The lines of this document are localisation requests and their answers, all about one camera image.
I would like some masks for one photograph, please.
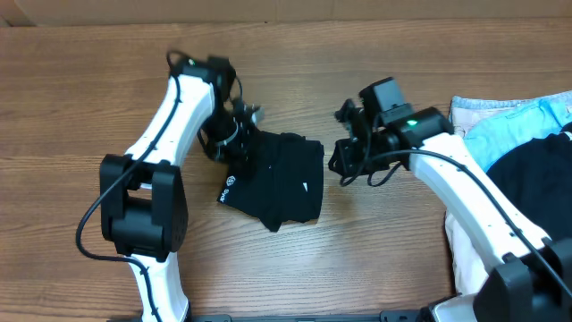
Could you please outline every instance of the blue cloth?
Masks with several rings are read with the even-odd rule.
[[[451,106],[492,109],[518,106],[477,123],[465,136],[465,144],[486,172],[499,158],[531,139],[544,139],[572,122],[572,91],[532,100],[490,101],[455,97]]]

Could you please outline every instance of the folded black cloth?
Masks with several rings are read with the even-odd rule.
[[[324,195],[324,147],[293,133],[261,131],[253,174],[229,166],[218,202],[255,216],[271,232],[283,222],[317,219]]]
[[[561,134],[532,139],[487,172],[500,191],[554,240],[572,237],[572,123]]]

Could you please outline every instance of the wooden table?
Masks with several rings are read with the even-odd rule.
[[[80,217],[99,162],[145,130],[164,53],[227,55],[266,131],[348,134],[332,113],[396,77],[416,108],[453,95],[509,99],[572,89],[572,19],[197,24],[0,30],[0,320],[99,321],[140,311],[127,265],[83,258]],[[443,204],[411,174],[347,188],[325,173],[320,219],[269,233],[215,202],[225,166],[198,146],[182,169],[189,230],[181,279],[195,314],[375,313],[453,293]],[[99,213],[84,234],[114,254]]]

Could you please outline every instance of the pile of clothes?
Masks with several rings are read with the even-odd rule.
[[[477,164],[528,219],[554,240],[572,237],[572,91],[527,100],[454,97],[450,120]],[[458,292],[488,275],[449,211],[445,231]]]

